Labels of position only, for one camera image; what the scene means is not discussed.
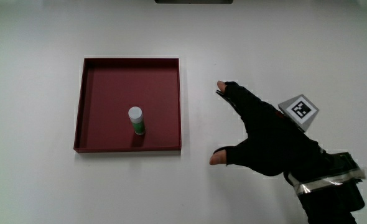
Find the person's right hand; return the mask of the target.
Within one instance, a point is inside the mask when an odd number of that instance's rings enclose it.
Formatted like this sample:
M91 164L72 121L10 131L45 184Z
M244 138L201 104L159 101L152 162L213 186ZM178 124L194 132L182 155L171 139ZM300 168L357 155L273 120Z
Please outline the person's right hand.
M217 86L236 106L248 138L236 146L217 149L210 158L211 165L245 166L266 176L290 172L298 179L318 176L331 166L331 156L318 142L275 107L235 82L218 81Z

